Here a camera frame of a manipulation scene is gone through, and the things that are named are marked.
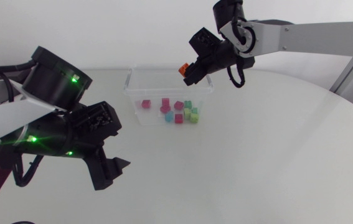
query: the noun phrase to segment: blue cube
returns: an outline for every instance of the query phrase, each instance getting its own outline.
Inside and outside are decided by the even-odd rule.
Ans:
[[[172,122],[173,119],[174,119],[174,112],[173,111],[168,111],[168,113],[165,114],[166,122]]]

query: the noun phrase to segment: black cable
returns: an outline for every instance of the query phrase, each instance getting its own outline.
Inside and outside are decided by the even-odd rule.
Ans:
[[[35,156],[35,159],[33,162],[30,162],[30,167],[26,174],[23,176],[23,167],[22,167],[22,157],[21,154],[18,155],[16,159],[16,163],[13,164],[13,176],[14,176],[14,181],[16,182],[16,185],[19,187],[25,187],[28,185],[28,183],[31,181],[32,177],[35,174],[35,171],[38,169],[38,165],[41,162],[42,158],[44,156],[38,155]]]
[[[13,92],[13,86],[10,83],[9,78],[3,73],[0,73],[0,77],[3,79],[3,82],[7,88],[7,99],[9,100],[9,102],[13,102],[14,101],[14,92]]]
[[[247,20],[242,17],[238,17],[238,2],[235,3],[234,5],[234,15],[232,19],[232,30],[234,36],[238,39],[238,41],[242,44],[245,45],[247,43],[247,39],[243,36],[241,36],[240,32],[238,31],[237,23],[238,20],[241,19],[242,21],[246,22]]]
[[[230,78],[230,80],[232,81],[232,83],[234,84],[235,87],[237,88],[241,88],[244,86],[245,84],[245,77],[244,77],[244,72],[242,69],[239,69],[239,67],[237,66],[237,72],[238,72],[238,76],[241,78],[241,82],[238,83],[234,77],[233,77],[233,74],[232,74],[232,70],[230,69],[230,66],[227,67],[227,73],[228,73],[228,76]]]
[[[30,222],[30,221],[19,221],[19,222],[15,222],[15,223],[12,223],[12,224],[35,224],[35,223]]]
[[[36,65],[36,62],[33,60],[30,60],[29,62],[20,64],[20,65],[0,66],[0,73],[23,71],[28,68],[32,68],[35,65]]]

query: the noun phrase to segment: green cube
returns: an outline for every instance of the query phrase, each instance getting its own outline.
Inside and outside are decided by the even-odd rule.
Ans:
[[[191,122],[191,123],[197,123],[197,122],[199,122],[199,115],[192,113],[192,114],[190,115],[190,122]]]
[[[184,108],[184,119],[190,119],[191,111],[189,108]]]
[[[185,102],[184,102],[184,107],[191,109],[191,108],[192,108],[192,103],[191,103],[191,101],[190,101],[190,100],[185,101]]]

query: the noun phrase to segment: green led light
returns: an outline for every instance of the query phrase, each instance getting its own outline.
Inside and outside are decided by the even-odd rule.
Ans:
[[[78,80],[79,80],[79,78],[80,78],[80,77],[79,77],[77,74],[74,74],[74,75],[72,76],[71,82],[77,83]]]
[[[28,136],[27,142],[36,142],[38,139],[35,136]]]

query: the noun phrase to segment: metal frame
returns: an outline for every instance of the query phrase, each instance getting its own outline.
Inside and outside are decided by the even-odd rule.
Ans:
[[[251,28],[256,35],[254,48],[245,53],[247,46],[242,46],[234,36],[231,22],[220,29],[220,33],[231,41],[243,58],[279,51],[351,56],[352,60],[330,91],[340,95],[353,79],[353,22],[298,25],[244,22],[240,24],[239,30],[246,34],[249,32],[244,27]]]
[[[20,94],[14,102],[0,104],[0,138],[55,110],[63,110],[32,96],[22,89],[21,84],[11,83]]]

